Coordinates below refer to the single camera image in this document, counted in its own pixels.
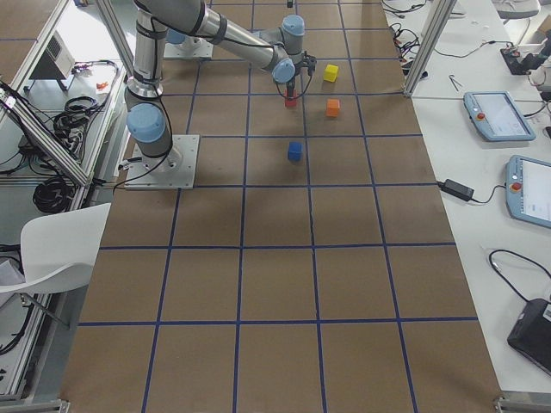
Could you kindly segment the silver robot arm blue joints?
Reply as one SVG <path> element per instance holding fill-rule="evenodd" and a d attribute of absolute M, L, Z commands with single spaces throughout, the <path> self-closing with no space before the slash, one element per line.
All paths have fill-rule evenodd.
<path fill-rule="evenodd" d="M 163 83 L 181 81 L 199 67 L 187 63 L 179 69 L 165 59 L 168 39 L 196 37 L 220 47 L 269 73 L 283 98 L 286 82 L 294 74 L 298 77 L 303 71 L 315 70 L 316 58 L 303 46 L 305 22 L 299 15 L 286 15 L 278 27 L 253 33 L 204 1 L 137 1 L 134 5 L 135 52 L 125 90 L 127 129 L 142 157 L 159 160 L 151 172 L 168 157 L 173 146 Z"/>

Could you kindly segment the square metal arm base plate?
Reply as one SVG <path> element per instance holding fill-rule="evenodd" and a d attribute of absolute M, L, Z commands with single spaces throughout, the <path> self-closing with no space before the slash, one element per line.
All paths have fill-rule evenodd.
<path fill-rule="evenodd" d="M 131 163 L 127 170 L 124 188 L 129 190 L 192 189 L 200 145 L 200 136 L 177 134 L 173 136 L 173 146 L 168 157 L 153 171 L 159 160 L 142 157 L 135 144 L 133 157 L 140 160 Z"/>

